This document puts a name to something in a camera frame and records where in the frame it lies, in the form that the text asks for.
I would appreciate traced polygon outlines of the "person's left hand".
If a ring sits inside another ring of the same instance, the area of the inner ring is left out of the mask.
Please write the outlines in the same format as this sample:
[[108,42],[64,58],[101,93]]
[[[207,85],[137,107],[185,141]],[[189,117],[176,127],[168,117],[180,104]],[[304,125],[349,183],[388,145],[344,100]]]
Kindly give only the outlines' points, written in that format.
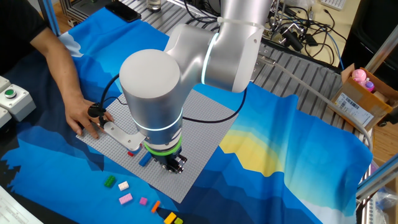
[[99,127],[100,117],[93,118],[88,114],[90,106],[93,102],[84,99],[82,96],[66,96],[63,98],[65,105],[65,117],[68,125],[79,136],[83,135],[84,128],[94,138],[99,139],[100,136],[96,130],[99,128],[103,132],[103,128]]

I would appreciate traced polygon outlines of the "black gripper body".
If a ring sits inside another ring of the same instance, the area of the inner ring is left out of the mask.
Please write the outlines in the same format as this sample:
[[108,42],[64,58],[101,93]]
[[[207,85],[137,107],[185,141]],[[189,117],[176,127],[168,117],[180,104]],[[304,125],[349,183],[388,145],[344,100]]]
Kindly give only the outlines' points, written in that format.
[[181,149],[174,149],[174,150],[168,150],[165,152],[160,152],[155,154],[154,152],[152,152],[152,157],[154,157],[158,162],[162,162],[162,163],[167,163],[167,158],[169,157],[169,155],[176,155],[176,154],[180,154],[181,153]]

